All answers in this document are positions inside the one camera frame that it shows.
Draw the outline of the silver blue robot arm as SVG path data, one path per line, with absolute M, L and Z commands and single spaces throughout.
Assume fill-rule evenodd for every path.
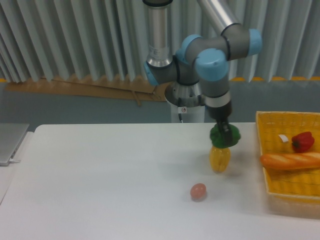
M 257 29 L 244 28 L 225 0 L 200 0 L 198 4 L 218 35 L 209 39 L 189 35 L 172 53 L 171 1 L 144 1 L 149 34 L 144 71 L 152 85 L 172 81 L 181 86 L 198 85 L 202 103 L 216 122 L 210 131 L 211 142 L 224 149 L 241 138 L 239 130 L 228 121 L 232 112 L 229 62 L 258 54 L 262 36 Z

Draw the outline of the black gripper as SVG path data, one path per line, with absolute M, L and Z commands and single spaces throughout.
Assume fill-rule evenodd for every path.
M 232 113 L 232 102 L 220 107 L 212 107 L 206 105 L 208 115 L 217 122 L 218 131 L 221 137 L 221 145 L 223 147 L 229 146 L 233 141 L 232 130 L 229 125 L 228 117 Z

